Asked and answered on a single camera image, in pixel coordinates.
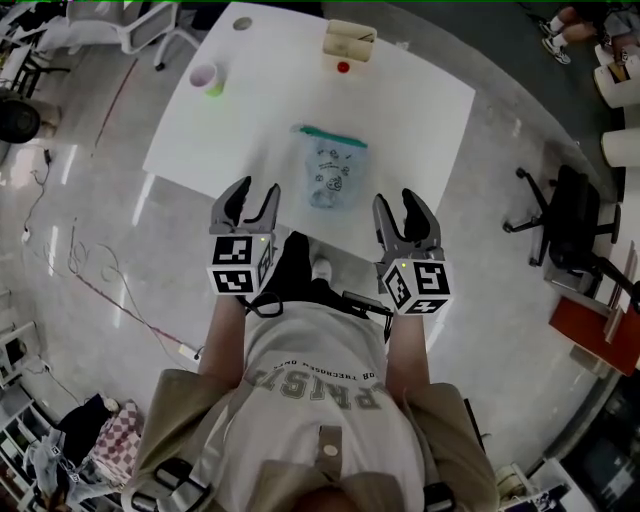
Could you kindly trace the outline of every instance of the white t-shirt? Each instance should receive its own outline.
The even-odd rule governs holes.
[[[313,466],[320,427],[337,426],[341,478],[392,475],[406,509],[421,512],[422,452],[382,384],[382,329],[318,304],[284,306],[274,319],[247,317],[245,377],[256,386],[227,428],[216,501],[244,511],[263,461]]]

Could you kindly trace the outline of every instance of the chair leg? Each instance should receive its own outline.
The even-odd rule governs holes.
[[[189,32],[179,27],[174,28],[170,32],[167,32],[162,41],[160,41],[160,46],[158,47],[156,56],[153,58],[153,66],[156,68],[156,71],[162,71],[164,69],[164,63],[162,62],[162,60],[164,59],[164,54],[167,51],[169,43],[175,36],[181,37],[196,50],[200,47],[200,42],[191,34],[189,34]]]
[[[529,265],[532,267],[541,267],[542,262],[544,261],[544,257],[547,254],[547,249],[549,249],[549,234],[545,229],[542,233],[542,244],[540,245],[540,253],[538,254],[538,259],[531,258],[529,260]]]
[[[531,217],[529,222],[525,222],[524,224],[520,224],[519,226],[513,226],[510,222],[505,222],[502,225],[502,229],[504,229],[507,233],[519,233],[520,231],[526,231],[527,229],[533,229],[542,225],[542,217]]]
[[[535,181],[533,181],[531,174],[525,171],[522,167],[519,167],[518,170],[516,171],[516,176],[518,176],[518,178],[520,179],[524,178],[525,180],[527,180],[527,183],[529,183],[529,186],[533,191],[533,195],[535,196],[536,201],[538,202],[538,205],[540,205],[540,209],[544,212],[549,205],[547,204],[546,199],[542,195],[542,192],[540,192],[538,185],[536,184]]]

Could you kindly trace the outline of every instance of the gray floor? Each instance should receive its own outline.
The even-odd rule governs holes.
[[[412,49],[438,65],[446,55],[452,66],[464,59],[485,77],[502,73],[467,47],[460,52],[443,38],[421,45],[419,35],[411,36]],[[70,267],[148,324],[201,346],[215,302],[204,277],[211,200],[160,178],[147,190],[141,169],[193,50],[178,46],[162,73],[153,70],[153,51],[136,59],[117,48],[94,47],[67,58],[72,73],[41,82],[41,96],[64,111],[55,139],[12,148],[0,169],[1,275],[21,316],[36,320],[42,357],[77,400],[102,392],[132,398],[143,411],[160,371],[189,363],[163,338],[166,354],[145,325],[74,277]],[[469,82],[480,78],[470,76]],[[530,101],[508,77],[500,87],[502,96]],[[504,97],[478,88],[437,212],[455,271],[456,299],[430,348],[431,372],[434,380],[451,382],[470,398],[480,430],[491,433],[486,444],[496,466],[531,465],[595,380],[569,359],[571,343],[547,323],[558,298],[542,270],[527,265],[536,235],[507,235],[501,229],[507,215],[535,211],[514,170],[523,166],[540,177],[558,168],[556,146],[539,133],[505,107]],[[45,170],[40,145],[52,148],[54,163],[30,223],[32,236],[21,245],[22,224],[39,193],[30,172],[35,168],[42,178]],[[89,256],[77,265],[78,258],[85,259],[83,247]],[[338,288],[375,286],[370,266],[331,248],[319,250],[333,260]],[[116,265],[131,296],[111,268]],[[25,381],[52,415],[74,407],[48,375],[26,374]]]
[[[614,129],[612,111],[593,81],[599,67],[596,42],[570,45],[571,64],[563,66],[541,44],[542,34],[527,14],[551,19],[560,3],[401,3],[406,9],[483,53],[517,80],[579,143],[605,180],[611,169],[600,149],[603,132]]]

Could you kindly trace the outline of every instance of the white table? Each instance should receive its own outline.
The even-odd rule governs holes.
[[[234,30],[245,16],[251,27]],[[324,19],[273,7],[229,5],[174,91],[144,169],[214,198],[251,175],[245,212],[252,216],[279,183],[279,224],[375,261],[382,254],[371,214],[375,194],[385,195],[398,222],[404,187],[435,212],[475,92],[379,39],[361,72],[342,75],[323,65],[326,26]],[[225,71],[218,98],[189,84],[190,71],[206,62]],[[299,123],[369,145],[367,177],[349,211],[309,206],[302,136],[290,133]]]

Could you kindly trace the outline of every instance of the bag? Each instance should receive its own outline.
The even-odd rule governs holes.
[[[367,145],[313,126],[294,127],[306,135],[307,195],[314,208],[348,209],[362,186]]]

